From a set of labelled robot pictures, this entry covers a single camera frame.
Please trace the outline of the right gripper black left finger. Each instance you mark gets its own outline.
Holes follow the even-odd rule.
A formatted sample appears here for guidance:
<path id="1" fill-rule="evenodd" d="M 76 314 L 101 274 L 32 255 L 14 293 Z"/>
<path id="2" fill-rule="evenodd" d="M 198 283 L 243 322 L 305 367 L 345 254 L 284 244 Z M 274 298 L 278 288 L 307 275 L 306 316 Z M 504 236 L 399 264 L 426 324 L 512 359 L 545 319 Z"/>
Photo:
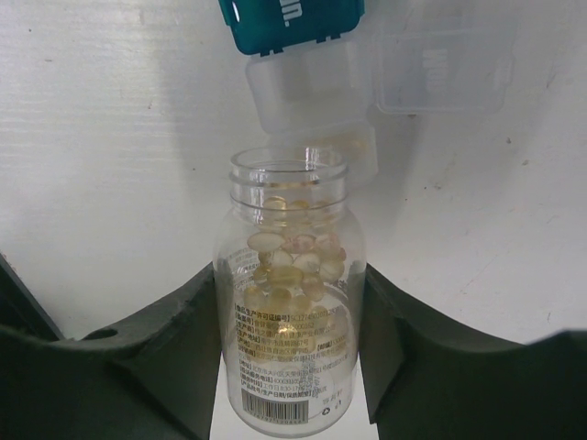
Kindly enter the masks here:
<path id="1" fill-rule="evenodd" d="M 206 439 L 220 352 L 211 267 L 71 340 L 1 266 L 4 439 Z"/>

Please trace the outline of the weekly pill organizer strip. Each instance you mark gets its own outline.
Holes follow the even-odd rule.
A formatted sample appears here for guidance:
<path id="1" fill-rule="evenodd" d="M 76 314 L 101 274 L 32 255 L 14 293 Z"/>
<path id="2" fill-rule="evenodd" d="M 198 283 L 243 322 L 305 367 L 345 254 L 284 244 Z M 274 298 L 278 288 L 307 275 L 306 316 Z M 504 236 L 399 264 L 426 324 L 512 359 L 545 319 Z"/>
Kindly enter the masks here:
<path id="1" fill-rule="evenodd" d="M 278 145 L 325 143 L 359 187 L 378 171 L 367 121 L 486 113 L 511 82 L 518 19 L 488 1 L 223 1 L 262 129 Z"/>

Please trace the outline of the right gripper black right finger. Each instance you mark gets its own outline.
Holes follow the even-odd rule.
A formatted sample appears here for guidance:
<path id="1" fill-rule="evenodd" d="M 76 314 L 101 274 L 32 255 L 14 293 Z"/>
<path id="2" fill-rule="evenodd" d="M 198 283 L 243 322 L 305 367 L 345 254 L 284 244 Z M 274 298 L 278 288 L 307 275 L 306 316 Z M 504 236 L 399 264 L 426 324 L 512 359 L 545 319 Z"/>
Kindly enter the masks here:
<path id="1" fill-rule="evenodd" d="M 586 334 L 529 345 L 461 324 L 368 268 L 360 363 L 381 439 L 583 439 Z"/>

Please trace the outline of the clear bottle gold cap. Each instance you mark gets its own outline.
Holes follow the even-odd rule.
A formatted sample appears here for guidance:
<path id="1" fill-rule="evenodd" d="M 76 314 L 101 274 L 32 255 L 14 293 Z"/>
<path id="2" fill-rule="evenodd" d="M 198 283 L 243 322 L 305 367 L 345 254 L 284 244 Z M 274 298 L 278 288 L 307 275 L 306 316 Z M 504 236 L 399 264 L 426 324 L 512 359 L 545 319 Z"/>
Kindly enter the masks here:
<path id="1" fill-rule="evenodd" d="M 320 433 L 353 398 L 366 250 L 348 165 L 330 147 L 256 148 L 231 160 L 214 277 L 227 395 L 251 428 Z"/>

